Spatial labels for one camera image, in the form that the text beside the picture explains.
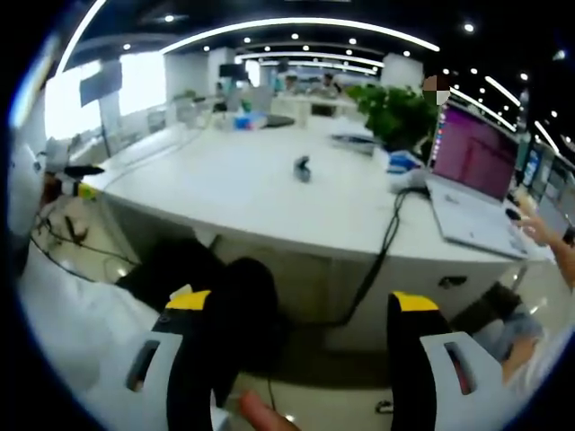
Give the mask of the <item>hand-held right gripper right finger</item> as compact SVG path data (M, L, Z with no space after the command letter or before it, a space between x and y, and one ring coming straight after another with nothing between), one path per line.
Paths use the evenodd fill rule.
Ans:
M388 353L394 430L501 430L517 413L500 363L427 297L389 295Z

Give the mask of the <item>person's right hand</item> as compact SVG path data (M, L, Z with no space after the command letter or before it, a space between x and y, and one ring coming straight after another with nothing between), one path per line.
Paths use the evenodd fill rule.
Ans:
M296 425L266 405L255 391L246 391L241 395L239 410L255 430L299 431Z

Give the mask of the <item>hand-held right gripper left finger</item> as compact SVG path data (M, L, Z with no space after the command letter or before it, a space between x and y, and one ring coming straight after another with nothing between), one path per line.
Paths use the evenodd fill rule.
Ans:
M221 430L227 414L212 418L215 386L208 346L208 290L174 296L137 343L125 384L148 405L140 409L162 425L153 429Z

